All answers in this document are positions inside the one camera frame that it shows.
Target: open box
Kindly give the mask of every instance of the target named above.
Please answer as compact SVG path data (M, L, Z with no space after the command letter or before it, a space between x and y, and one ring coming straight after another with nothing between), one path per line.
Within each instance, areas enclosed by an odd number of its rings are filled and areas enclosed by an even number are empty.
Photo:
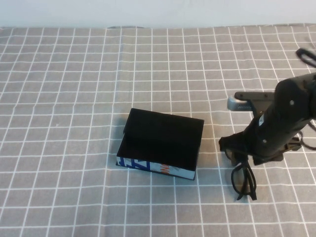
M194 180L204 120L132 108L117 165Z

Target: checkered fabric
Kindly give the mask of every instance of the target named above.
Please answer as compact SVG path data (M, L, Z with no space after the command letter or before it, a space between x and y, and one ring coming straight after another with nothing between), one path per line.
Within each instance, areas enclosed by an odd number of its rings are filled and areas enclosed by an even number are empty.
M0 236L315 236L315 152L254 167L258 200L236 201L218 146L251 121L227 97L315 71L295 56L313 42L312 25L2 29ZM132 107L205 120L194 181L115 165Z

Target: black cable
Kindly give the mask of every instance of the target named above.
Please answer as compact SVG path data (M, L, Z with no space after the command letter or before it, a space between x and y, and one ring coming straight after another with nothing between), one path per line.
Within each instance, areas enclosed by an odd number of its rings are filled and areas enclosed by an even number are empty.
M299 48L296 51L296 55L302 62L310 65L313 68L316 68L316 55L310 52L307 49Z

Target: white wall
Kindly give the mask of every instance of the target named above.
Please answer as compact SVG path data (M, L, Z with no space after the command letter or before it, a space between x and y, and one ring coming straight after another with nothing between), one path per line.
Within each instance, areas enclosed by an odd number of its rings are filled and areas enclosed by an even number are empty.
M316 0L0 0L4 27L316 23Z

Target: printed label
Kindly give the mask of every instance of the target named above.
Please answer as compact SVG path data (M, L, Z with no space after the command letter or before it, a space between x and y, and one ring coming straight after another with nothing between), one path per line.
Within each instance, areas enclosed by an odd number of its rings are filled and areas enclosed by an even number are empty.
M162 174L170 174L170 175L176 175L179 177L184 177L188 179L194 179L195 171L186 170L177 168L171 165L166 164L159 164L149 161L143 161L139 159L128 159L123 157L117 157L118 165L129 167L133 169L141 169L146 171L155 171Z

